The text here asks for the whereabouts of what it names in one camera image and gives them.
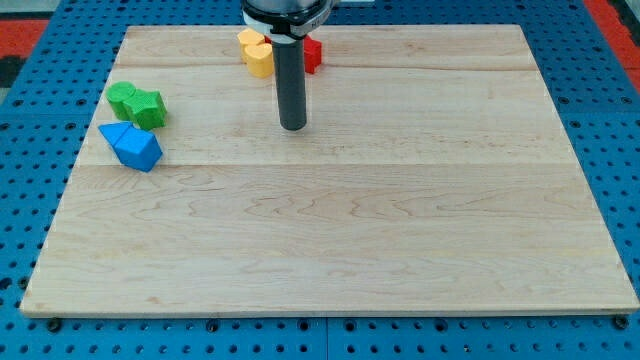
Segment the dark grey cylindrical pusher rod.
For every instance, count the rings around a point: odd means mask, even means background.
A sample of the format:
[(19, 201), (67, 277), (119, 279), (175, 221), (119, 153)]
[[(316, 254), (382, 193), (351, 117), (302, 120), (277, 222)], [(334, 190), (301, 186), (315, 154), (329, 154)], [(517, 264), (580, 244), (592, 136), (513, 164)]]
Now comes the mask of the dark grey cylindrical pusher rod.
[(273, 40), (272, 47), (280, 125), (297, 131), (307, 123), (303, 42)]

